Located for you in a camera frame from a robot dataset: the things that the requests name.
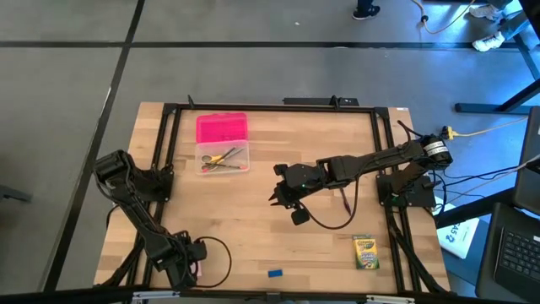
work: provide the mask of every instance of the scissors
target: scissors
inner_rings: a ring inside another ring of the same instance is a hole
[[[223,154],[223,155],[203,155],[201,157],[201,162],[203,163],[202,171],[207,172],[207,171],[215,170],[216,168],[218,168],[218,166],[236,168],[237,166],[221,165],[221,163],[224,160],[228,159],[229,157],[237,155],[243,149],[244,148],[240,148],[240,149],[232,148],[232,149],[228,150],[227,152],[225,152],[225,154]]]

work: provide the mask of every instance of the blue block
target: blue block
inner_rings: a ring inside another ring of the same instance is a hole
[[[282,276],[282,275],[284,275],[284,272],[281,269],[268,270],[268,278],[273,278],[273,277]]]

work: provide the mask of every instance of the person's shoe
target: person's shoe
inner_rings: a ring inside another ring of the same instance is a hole
[[[493,35],[474,41],[472,46],[474,46],[477,51],[486,52],[492,48],[499,47],[503,42],[505,42],[505,38],[503,37],[503,34],[498,31]]]
[[[365,20],[375,17],[381,11],[381,7],[376,5],[371,5],[367,11],[360,12],[358,9],[353,13],[353,19],[355,20]]]
[[[477,8],[470,8],[469,13],[476,18],[486,18],[491,21],[497,21],[502,16],[503,11],[488,4]]]

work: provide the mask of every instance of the black floor line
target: black floor line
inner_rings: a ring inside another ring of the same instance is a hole
[[[532,77],[535,80],[540,79],[540,72],[538,71],[537,64],[532,60],[531,53],[525,45],[525,42],[523,42],[523,38],[518,34],[514,36],[514,40],[516,41],[517,49],[520,50],[520,53],[523,56],[523,60],[525,60],[526,66],[531,71]]]
[[[0,41],[2,47],[28,48],[391,48],[391,49],[472,49],[470,42],[354,42],[354,41]],[[514,42],[502,49],[518,49]]]
[[[137,7],[133,14],[132,22],[129,26],[129,30],[126,36],[126,43],[133,41],[135,31],[137,30],[138,22],[141,18],[145,0],[138,0]],[[116,92],[122,80],[122,74],[126,67],[127,56],[129,55],[130,47],[124,46],[121,49],[118,63],[116,64],[115,72],[112,76],[111,86],[109,87],[109,93],[105,99],[103,110],[101,111],[100,118],[98,119],[97,126],[95,128],[92,140],[89,145],[89,149],[84,158],[83,167],[79,172],[76,187],[73,189],[73,193],[69,204],[67,206],[67,212],[64,216],[64,220],[61,225],[60,233],[57,236],[49,263],[46,267],[46,272],[42,278],[43,291],[54,291],[57,288],[58,280],[62,274],[62,267],[68,255],[69,245],[73,238],[73,233],[77,226],[78,217],[83,207],[84,197],[88,190],[89,181],[92,177],[92,170],[94,169],[94,163],[100,151],[101,140],[105,134],[105,128],[111,115],[112,105],[116,98]]]

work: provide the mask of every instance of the wooden table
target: wooden table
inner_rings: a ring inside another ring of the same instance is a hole
[[[159,128],[162,103],[142,103],[129,153],[138,167],[149,167]],[[408,109],[390,108],[397,144],[405,133],[398,119],[412,126]],[[375,173],[360,178],[359,210],[347,227],[325,230],[313,220],[295,226],[290,210],[271,207],[268,198],[281,177],[273,172],[278,163],[314,164],[333,155],[364,155],[375,151],[370,117],[358,113],[248,111],[251,169],[246,173],[199,176],[195,173],[195,121],[211,111],[182,111],[175,147],[175,180],[165,205],[162,225],[171,233],[188,230],[193,238],[216,236],[232,253],[230,277],[220,290],[280,290],[351,293],[397,292],[392,268],[386,219],[378,204]],[[380,121],[381,138],[384,138]],[[161,160],[165,158],[165,137]],[[354,201],[354,185],[345,189]],[[348,219],[338,190],[322,190],[303,202],[327,225]],[[408,209],[415,252],[439,284],[449,289],[433,219],[423,209]],[[126,216],[115,211],[105,237],[95,283],[105,281],[132,249],[135,229]],[[381,268],[357,270],[351,240],[354,234],[375,236]],[[228,258],[217,242],[207,241],[208,258],[202,261],[198,284],[211,285],[226,273]],[[138,267],[142,279],[143,262]],[[405,285],[410,275],[402,254]],[[267,271],[282,269],[283,276],[268,278]],[[154,271],[152,287],[170,287],[165,272]]]

